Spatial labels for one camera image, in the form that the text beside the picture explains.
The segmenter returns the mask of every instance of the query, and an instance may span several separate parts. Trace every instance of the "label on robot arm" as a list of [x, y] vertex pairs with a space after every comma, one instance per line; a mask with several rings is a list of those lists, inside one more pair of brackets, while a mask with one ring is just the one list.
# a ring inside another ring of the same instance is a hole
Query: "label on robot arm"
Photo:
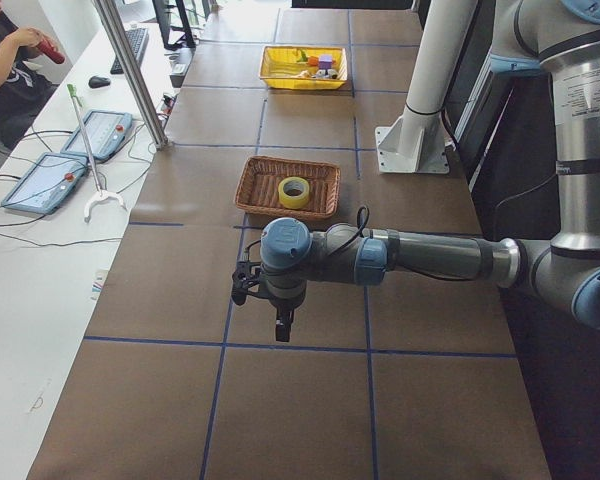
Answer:
[[556, 125], [600, 117], [600, 68], [557, 78], [553, 86]]

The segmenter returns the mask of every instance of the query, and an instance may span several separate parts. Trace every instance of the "yellow tape roll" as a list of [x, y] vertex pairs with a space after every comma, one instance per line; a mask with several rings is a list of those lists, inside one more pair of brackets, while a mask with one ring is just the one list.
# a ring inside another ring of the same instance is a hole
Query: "yellow tape roll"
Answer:
[[278, 197], [283, 207], [299, 210], [309, 203], [309, 182], [302, 177], [287, 177], [278, 184]]

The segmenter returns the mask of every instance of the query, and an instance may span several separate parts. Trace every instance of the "brown table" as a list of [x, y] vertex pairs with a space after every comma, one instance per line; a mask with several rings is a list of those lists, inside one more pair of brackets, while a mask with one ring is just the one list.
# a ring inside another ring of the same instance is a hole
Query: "brown table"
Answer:
[[[270, 220], [233, 205], [251, 155], [340, 165], [332, 222], [364, 203], [371, 227], [480, 235], [452, 160], [378, 173], [373, 129], [402, 112], [420, 37], [406, 11], [211, 16], [31, 480], [549, 478], [495, 287], [310, 284], [288, 345], [268, 302], [229, 301]], [[286, 43], [346, 47], [351, 80], [268, 90], [262, 48]]]

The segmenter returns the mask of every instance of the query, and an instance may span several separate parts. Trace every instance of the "computer keyboard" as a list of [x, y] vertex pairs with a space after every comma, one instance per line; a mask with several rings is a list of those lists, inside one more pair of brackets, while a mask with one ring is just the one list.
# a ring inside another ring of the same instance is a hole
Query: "computer keyboard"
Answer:
[[[142, 58], [144, 57], [144, 52], [147, 49], [149, 29], [132, 28], [131, 30], [126, 30], [125, 33], [127, 34], [127, 39], [131, 45], [131, 50], [133, 50], [133, 55], [136, 57], [138, 65], [140, 65], [142, 63]], [[111, 66], [111, 73], [114, 75], [116, 73], [122, 73], [122, 65], [117, 57]]]

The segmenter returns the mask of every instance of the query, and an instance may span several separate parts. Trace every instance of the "black mouse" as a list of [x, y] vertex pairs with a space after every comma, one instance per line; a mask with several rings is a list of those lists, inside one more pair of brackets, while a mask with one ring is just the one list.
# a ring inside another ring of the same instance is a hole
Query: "black mouse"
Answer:
[[94, 75], [89, 79], [89, 86], [91, 88], [100, 88], [106, 87], [107, 85], [111, 85], [111, 79], [107, 77], [99, 77]]

